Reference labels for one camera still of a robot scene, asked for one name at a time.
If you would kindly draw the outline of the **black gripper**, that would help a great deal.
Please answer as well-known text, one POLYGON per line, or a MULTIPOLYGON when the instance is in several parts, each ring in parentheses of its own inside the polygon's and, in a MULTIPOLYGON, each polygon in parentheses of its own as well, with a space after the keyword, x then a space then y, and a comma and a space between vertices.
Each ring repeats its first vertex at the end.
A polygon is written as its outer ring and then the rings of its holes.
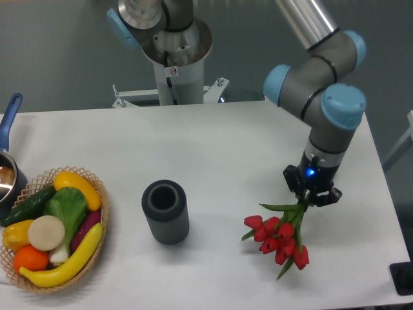
POLYGON ((316 193, 328 192, 327 194, 310 193, 309 205, 323 207, 337 203, 342 196, 339 189, 332 187, 338 169, 339 165, 322 166, 321 160, 314 164, 312 159, 303 153, 298 168, 288 165, 283 175, 290 192, 295 194, 298 202, 304 201, 305 190, 316 193))

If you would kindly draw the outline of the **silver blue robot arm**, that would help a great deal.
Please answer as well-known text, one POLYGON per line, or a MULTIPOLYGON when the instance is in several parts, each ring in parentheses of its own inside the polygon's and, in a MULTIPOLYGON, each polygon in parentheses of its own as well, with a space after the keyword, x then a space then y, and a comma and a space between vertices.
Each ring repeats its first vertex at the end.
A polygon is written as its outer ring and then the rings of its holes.
MULTIPOLYGON (((300 202, 322 207, 341 192, 334 176, 366 109, 365 95, 341 83, 365 58, 366 45, 342 31, 319 1, 278 1, 277 6, 309 54, 297 69, 273 68, 264 96, 310 128, 298 166, 284 170, 300 202)), ((119 1, 107 21, 120 41, 140 48, 152 62, 162 105, 205 103, 204 59, 212 34, 194 15, 191 1, 119 1)))

